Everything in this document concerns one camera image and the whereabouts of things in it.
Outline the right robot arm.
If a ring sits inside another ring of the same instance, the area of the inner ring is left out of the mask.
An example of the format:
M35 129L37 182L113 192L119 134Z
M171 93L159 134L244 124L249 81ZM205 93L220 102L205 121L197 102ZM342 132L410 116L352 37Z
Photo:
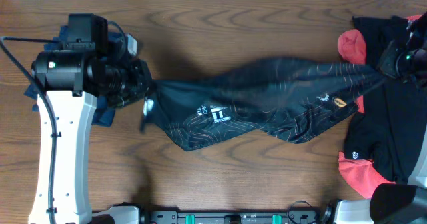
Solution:
M426 91L426 41L411 40L405 48L390 42L375 69L383 76L403 83L413 82ZM405 140L404 162L416 164L405 184L383 183L373 196L359 201L341 200L327 206L320 223L425 223L426 222L426 130L415 139L411 130Z

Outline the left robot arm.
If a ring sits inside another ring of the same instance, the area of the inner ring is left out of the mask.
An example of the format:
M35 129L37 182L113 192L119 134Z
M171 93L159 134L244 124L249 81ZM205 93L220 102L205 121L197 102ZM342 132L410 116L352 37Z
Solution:
M41 150L30 223L143 223L135 204L93 212L89 201L89 137L98 103L107 110L143 99L152 82L136 58L137 41L113 38L111 22L94 14L71 14L58 46L32 64L41 87L37 98Z

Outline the black orange patterned jersey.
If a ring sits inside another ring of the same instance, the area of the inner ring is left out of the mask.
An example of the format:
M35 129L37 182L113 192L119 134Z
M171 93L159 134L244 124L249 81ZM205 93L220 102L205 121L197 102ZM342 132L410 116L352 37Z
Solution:
M357 98L384 80L367 65L260 59L215 77L155 80L143 123L156 125L185 151L254 130L300 144L355 113Z

